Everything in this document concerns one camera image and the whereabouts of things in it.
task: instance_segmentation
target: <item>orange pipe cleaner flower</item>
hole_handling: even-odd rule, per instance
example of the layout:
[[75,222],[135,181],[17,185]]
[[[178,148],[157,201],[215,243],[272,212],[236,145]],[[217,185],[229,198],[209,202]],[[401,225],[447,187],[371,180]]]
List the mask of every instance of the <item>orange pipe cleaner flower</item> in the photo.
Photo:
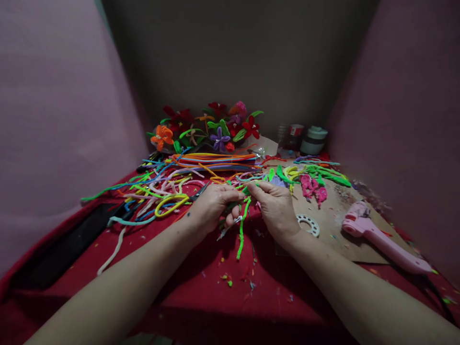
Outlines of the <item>orange pipe cleaner flower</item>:
[[166,126],[157,126],[157,135],[154,137],[150,138],[152,143],[157,143],[158,144],[158,151],[161,151],[163,149],[164,143],[166,144],[174,144],[173,140],[173,132]]

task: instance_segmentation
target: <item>hand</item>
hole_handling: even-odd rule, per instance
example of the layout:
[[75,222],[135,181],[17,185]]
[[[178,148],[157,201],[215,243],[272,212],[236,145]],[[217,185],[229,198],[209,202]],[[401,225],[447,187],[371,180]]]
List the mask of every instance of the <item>hand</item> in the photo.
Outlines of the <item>hand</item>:
[[281,245],[301,231],[297,222],[289,190],[268,182],[245,184],[249,192],[260,202],[268,231]]
[[[228,184],[210,184],[182,219],[191,221],[201,241],[216,228],[219,217],[227,204],[232,201],[242,201],[244,198],[242,192]],[[237,218],[239,214],[240,206],[236,205],[227,216],[226,224],[233,224],[233,218]]]

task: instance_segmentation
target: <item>flower bouquet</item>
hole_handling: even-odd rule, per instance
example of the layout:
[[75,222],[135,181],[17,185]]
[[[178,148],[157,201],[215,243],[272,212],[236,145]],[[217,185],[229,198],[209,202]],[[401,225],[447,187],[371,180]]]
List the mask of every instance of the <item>flower bouquet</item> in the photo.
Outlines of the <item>flower bouquet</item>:
[[168,116],[160,121],[155,133],[147,133],[158,151],[182,153],[189,147],[208,145],[214,151],[232,153],[250,136],[259,138],[255,118],[264,112],[247,115],[243,102],[237,102],[227,113],[225,104],[213,102],[204,108],[203,116],[193,117],[190,109],[175,112],[170,106],[163,111]]

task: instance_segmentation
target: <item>finger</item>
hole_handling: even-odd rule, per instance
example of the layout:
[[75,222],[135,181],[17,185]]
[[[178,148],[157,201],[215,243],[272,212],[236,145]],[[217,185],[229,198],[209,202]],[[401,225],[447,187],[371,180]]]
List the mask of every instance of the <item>finger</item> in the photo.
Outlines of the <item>finger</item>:
[[220,184],[219,187],[224,192],[225,191],[230,191],[230,190],[236,190],[235,187],[233,187],[233,186],[231,186],[229,184]]
[[226,226],[232,226],[233,225],[233,215],[229,213],[227,217],[225,218],[225,225]]
[[232,210],[231,210],[231,215],[233,218],[238,218],[241,212],[241,205],[236,205]]
[[267,197],[267,194],[262,189],[257,187],[255,183],[247,183],[245,186],[248,187],[249,193],[251,193],[251,195],[254,196],[258,201],[263,202]]
[[240,201],[244,199],[244,194],[242,192],[238,192],[237,190],[229,190],[220,193],[221,201],[226,204],[231,201]]
[[278,187],[277,185],[275,184],[271,184],[269,182],[264,182],[264,181],[260,181],[259,182],[259,187],[266,193],[270,194],[271,192],[275,191],[276,188]]

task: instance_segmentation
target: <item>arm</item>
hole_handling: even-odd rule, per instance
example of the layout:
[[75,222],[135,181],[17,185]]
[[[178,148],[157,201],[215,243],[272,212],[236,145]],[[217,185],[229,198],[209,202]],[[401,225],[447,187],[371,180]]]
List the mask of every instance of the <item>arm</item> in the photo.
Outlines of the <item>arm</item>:
[[286,188],[248,184],[274,239],[302,266],[360,344],[459,344],[460,331],[426,305],[303,231]]
[[[226,204],[243,198],[228,185],[208,186],[187,215],[95,278],[27,343],[113,344],[122,339],[190,251],[216,227]],[[232,212],[239,212],[238,206]]]

